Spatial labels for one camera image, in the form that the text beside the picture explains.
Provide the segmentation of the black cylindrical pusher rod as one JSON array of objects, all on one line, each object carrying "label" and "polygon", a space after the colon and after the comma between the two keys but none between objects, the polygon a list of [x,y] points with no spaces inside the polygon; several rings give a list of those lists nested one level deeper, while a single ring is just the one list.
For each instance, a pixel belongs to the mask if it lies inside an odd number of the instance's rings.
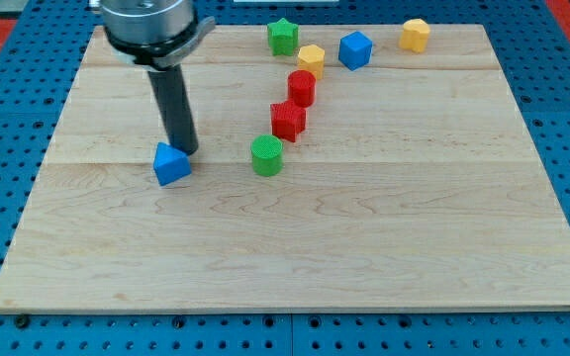
[{"label": "black cylindrical pusher rod", "polygon": [[168,143],[192,155],[199,142],[180,65],[147,73]]}]

